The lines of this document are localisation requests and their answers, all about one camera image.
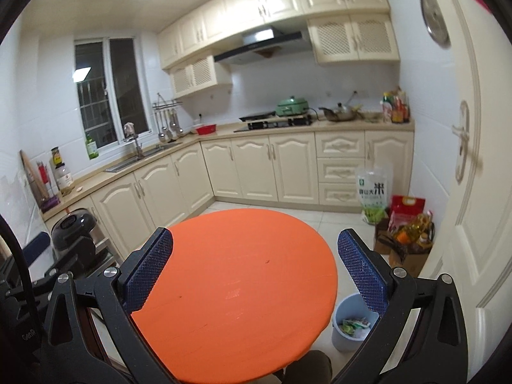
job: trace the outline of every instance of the orange tablecloth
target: orange tablecloth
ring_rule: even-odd
[[[180,381],[255,380],[299,359],[327,327],[336,264],[306,223],[234,209],[170,231],[171,258],[132,318]]]

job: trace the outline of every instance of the range hood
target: range hood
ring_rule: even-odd
[[[242,38],[244,46],[214,56],[213,60],[219,63],[245,65],[262,59],[311,50],[307,31],[284,34],[273,27],[266,27],[242,35]]]

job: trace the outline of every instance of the window pane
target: window pane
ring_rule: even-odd
[[[103,43],[76,45],[75,64],[76,69],[91,68],[85,79],[76,84],[85,132],[91,135],[98,147],[117,141],[108,97],[105,94]]]
[[[112,39],[110,57],[121,123],[133,123],[137,134],[146,132],[149,128],[140,93],[133,39]]]

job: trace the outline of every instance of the countertop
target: countertop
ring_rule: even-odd
[[[140,162],[136,162],[133,165],[127,167],[124,170],[121,170],[117,173],[106,173],[101,170],[96,170],[91,173],[89,177],[86,177],[81,182],[75,184],[75,188],[73,191],[61,198],[61,203],[55,208],[50,209],[48,212],[42,214],[42,218],[44,221],[52,218],[52,216],[57,215],[60,211],[65,210],[68,206],[73,205],[73,203],[83,199],[86,196],[89,196],[91,193],[97,191],[103,186],[108,185],[109,183],[114,182],[117,179],[122,178],[123,176],[133,172],[134,170],[140,169],[154,161],[161,159],[162,157],[168,156],[176,151],[179,151],[185,147],[191,146],[198,141],[211,141],[211,140],[221,140],[228,138],[239,138],[239,137],[255,137],[255,136],[268,136],[272,134],[286,134],[286,133],[296,133],[296,132],[334,132],[334,131],[394,131],[394,132],[413,132],[414,131],[414,121],[407,124],[389,124],[384,122],[371,123],[364,120],[356,120],[356,121],[347,121],[334,123],[330,121],[315,121],[310,126],[297,126],[297,127],[285,127],[285,128],[268,128],[262,130],[254,130],[250,132],[234,132],[244,127],[242,122],[234,123],[234,124],[225,124],[217,126],[217,131],[215,133],[209,134],[208,136],[198,136],[197,134],[189,134],[179,140],[181,142],[180,145],[168,148],[154,156],[148,157],[147,159],[141,160]],[[114,164],[122,162],[126,160],[128,157],[124,157],[123,159],[119,159],[104,168],[110,167]]]

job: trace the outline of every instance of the trash can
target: trash can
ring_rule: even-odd
[[[343,319],[363,319],[365,318],[370,323],[370,328],[373,328],[375,322],[379,318],[378,313],[372,312],[366,306],[363,297],[360,293],[354,293],[345,297],[336,306],[336,310],[332,316],[332,345],[340,352],[353,352],[356,351],[363,343],[364,339],[352,338],[346,335],[339,327]]]

